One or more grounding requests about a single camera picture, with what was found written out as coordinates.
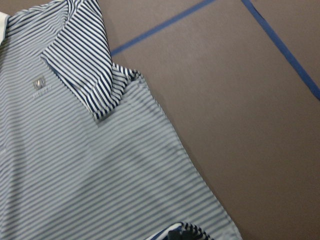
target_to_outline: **white object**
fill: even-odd
[[[0,12],[0,44],[5,39],[8,17],[8,14]]]

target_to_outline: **horizontal stripes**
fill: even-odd
[[[0,64],[0,239],[143,240],[171,223],[209,239],[182,221],[241,239],[141,73],[112,62],[96,0],[10,17]],[[38,76],[51,87],[34,99]]]

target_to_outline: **striped cuff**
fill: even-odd
[[[194,236],[193,239],[195,240],[213,240],[213,238],[211,238],[210,235],[203,231],[200,227],[183,222],[175,223],[163,229],[162,231],[148,237],[146,240],[167,240],[170,231],[178,231],[180,233],[188,231],[192,233],[192,235]]]

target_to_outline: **gray fabric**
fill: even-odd
[[[96,123],[40,59],[66,12],[9,23],[0,47],[0,239],[144,239],[175,222],[241,239],[142,75]]]

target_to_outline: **navy stripe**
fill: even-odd
[[[298,73],[302,81],[307,85],[312,94],[320,100],[320,89],[316,83],[312,80],[306,70],[298,62],[295,56],[290,52],[285,43],[280,39],[276,32],[272,29],[269,23],[262,17],[262,15],[257,11],[250,0],[241,0],[249,12],[253,15],[255,20],[260,24],[266,34],[270,37],[276,47],[284,55],[286,60],[291,64],[294,70]]]

